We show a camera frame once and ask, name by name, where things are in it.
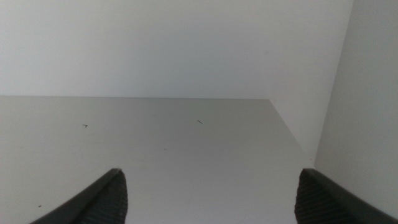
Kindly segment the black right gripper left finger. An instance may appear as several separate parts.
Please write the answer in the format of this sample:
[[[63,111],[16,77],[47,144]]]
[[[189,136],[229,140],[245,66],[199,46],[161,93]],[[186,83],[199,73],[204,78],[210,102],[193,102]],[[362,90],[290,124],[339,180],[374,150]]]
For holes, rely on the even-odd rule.
[[[121,169],[113,168],[32,224],[124,224],[127,210],[126,177]]]

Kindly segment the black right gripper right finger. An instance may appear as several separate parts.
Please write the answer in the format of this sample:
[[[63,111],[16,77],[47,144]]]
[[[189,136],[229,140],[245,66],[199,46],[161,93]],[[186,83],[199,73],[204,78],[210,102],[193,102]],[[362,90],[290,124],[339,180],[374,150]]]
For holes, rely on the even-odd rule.
[[[315,169],[300,173],[294,212],[298,224],[397,224]]]

